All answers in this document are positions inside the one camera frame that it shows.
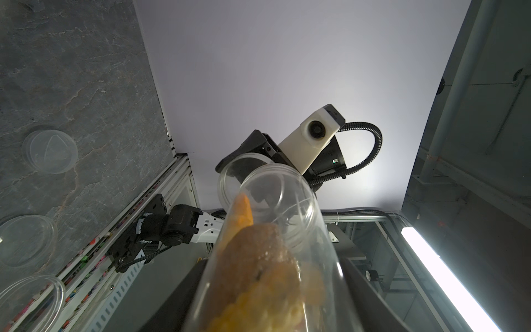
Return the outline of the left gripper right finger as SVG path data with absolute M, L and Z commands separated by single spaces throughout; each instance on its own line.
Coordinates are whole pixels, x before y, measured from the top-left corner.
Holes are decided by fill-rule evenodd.
M 347 258 L 340 257 L 339 263 L 348 285 L 349 295 L 365 331 L 407 332 L 411 330 Z

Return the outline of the clear cookie jar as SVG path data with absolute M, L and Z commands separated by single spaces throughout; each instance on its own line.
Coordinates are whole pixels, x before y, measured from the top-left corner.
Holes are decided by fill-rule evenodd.
M 1 292 L 2 331 L 51 331 L 63 307 L 65 287 L 53 275 L 23 278 Z
M 363 330 L 317 199 L 294 168 L 264 165 L 240 186 L 183 330 Z

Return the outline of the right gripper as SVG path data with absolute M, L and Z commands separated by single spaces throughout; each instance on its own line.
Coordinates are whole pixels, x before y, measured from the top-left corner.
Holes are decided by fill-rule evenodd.
M 273 139 L 259 130 L 254 130 L 249 137 L 231 154 L 222 159 L 215 171 L 221 174 L 221 171 L 234 161 L 237 157 L 244 154 L 254 153 L 258 156 L 265 157 L 273 163 L 281 163 L 292 166 L 293 164 L 287 159 L 285 153 L 280 150 Z M 319 156 L 314 160 L 311 166 L 303 174 L 303 177 L 308 181 L 313 191 L 321 188 L 324 180 L 322 178 L 341 174 L 347 170 L 344 156 L 340 149 L 337 138 L 333 137 L 330 143 L 324 148 Z

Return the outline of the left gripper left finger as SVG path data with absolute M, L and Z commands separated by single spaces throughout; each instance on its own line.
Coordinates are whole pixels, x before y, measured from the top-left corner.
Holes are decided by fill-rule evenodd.
M 139 329 L 141 332 L 182 331 L 188 311 L 203 276 L 207 260 L 196 263 L 155 314 Z

